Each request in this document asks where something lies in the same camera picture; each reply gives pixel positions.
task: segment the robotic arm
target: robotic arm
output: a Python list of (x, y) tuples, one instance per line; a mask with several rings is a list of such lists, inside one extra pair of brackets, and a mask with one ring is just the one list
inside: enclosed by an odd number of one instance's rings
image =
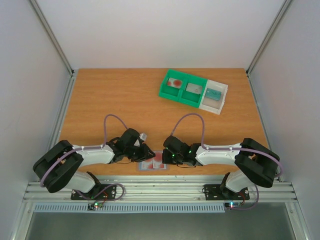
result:
[(200, 143), (187, 145), (175, 136), (169, 136), (163, 143), (162, 163), (172, 165), (204, 166), (225, 164), (239, 167), (227, 173), (220, 185), (221, 194), (226, 200), (246, 187), (258, 185), (271, 188), (278, 164), (267, 155), (280, 160), (279, 156), (251, 138), (242, 143), (227, 146), (201, 146)]
[[(145, 133), (139, 134), (128, 128), (121, 137), (113, 138), (104, 146), (83, 147), (62, 140), (34, 164), (33, 171), (40, 179), (45, 178), (41, 182), (50, 193), (67, 188), (79, 190), (86, 198), (91, 199), (99, 195), (104, 186), (92, 173), (78, 172), (77, 169), (91, 164), (117, 163), (124, 157), (131, 162), (153, 158), (155, 153), (144, 143), (146, 138)], [(72, 153), (59, 161), (68, 152)]]

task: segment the white wall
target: white wall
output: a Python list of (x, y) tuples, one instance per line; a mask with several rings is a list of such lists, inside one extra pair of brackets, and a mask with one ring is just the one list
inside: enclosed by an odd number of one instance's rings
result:
[(320, 239), (320, 1), (293, 1), (251, 75), (272, 150)]
[(45, 153), (68, 73), (27, 0), (0, 4), (0, 239)]
[(283, 0), (38, 0), (74, 69), (247, 68)]

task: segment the teal object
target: teal object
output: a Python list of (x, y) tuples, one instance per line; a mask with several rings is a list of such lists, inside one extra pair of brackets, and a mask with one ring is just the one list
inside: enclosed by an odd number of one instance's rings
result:
[(211, 88), (207, 88), (204, 96), (219, 101), (221, 98), (221, 92)]
[[(176, 88), (173, 86), (168, 86), (167, 83), (169, 78), (181, 80), (181, 87)], [(187, 104), (195, 108), (198, 108), (201, 103), (201, 99), (204, 94), (207, 81), (207, 79), (202, 77), (169, 69), (161, 83), (159, 96), (162, 98), (170, 99), (179, 103)], [(186, 91), (186, 87), (189, 83), (202, 86), (202, 92), (200, 94), (197, 94), (190, 91)]]

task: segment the wooden table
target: wooden table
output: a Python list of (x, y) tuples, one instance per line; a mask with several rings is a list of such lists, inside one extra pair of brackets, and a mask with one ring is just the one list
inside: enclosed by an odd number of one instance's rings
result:
[[(253, 138), (267, 146), (244, 69), (177, 70), (228, 85), (220, 115), (159, 97), (160, 84), (167, 72), (164, 68), (80, 69), (60, 139), (81, 146), (101, 144), (104, 140), (104, 117), (115, 114), (129, 128), (146, 133), (146, 143), (153, 151), (162, 151), (164, 140), (180, 117), (198, 113), (205, 120), (206, 144), (231, 145), (242, 142), (244, 138)], [(189, 116), (181, 122), (175, 136), (187, 144), (199, 143), (201, 129), (200, 119)], [(124, 130), (117, 119), (108, 118), (108, 140), (120, 137)], [(158, 171), (138, 171), (137, 163), (96, 164), (80, 168), (80, 171), (90, 171), (95, 175), (217, 175), (236, 170), (234, 166), (216, 164), (190, 169), (170, 165), (168, 170)]]

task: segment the brown table surface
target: brown table surface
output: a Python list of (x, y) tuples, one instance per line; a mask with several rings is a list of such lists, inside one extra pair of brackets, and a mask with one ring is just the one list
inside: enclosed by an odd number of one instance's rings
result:
[[(244, 138), (253, 138), (267, 146), (243, 68), (177, 70), (228, 85), (220, 115), (159, 97), (160, 85), (167, 72), (165, 68), (80, 69), (60, 139), (81, 146), (101, 144), (104, 140), (104, 117), (115, 114), (129, 128), (146, 133), (146, 143), (153, 151), (162, 151), (164, 140), (180, 117), (198, 113), (205, 121), (206, 144), (231, 145), (241, 143)], [(174, 135), (187, 144), (199, 143), (201, 129), (200, 119), (189, 116), (180, 123)], [(120, 137), (124, 130), (114, 117), (107, 119), (108, 140)], [(90, 165), (79, 170), (95, 175), (218, 175), (234, 172), (237, 168), (211, 164), (188, 169), (170, 165), (168, 170), (138, 171), (137, 163), (114, 163)]]

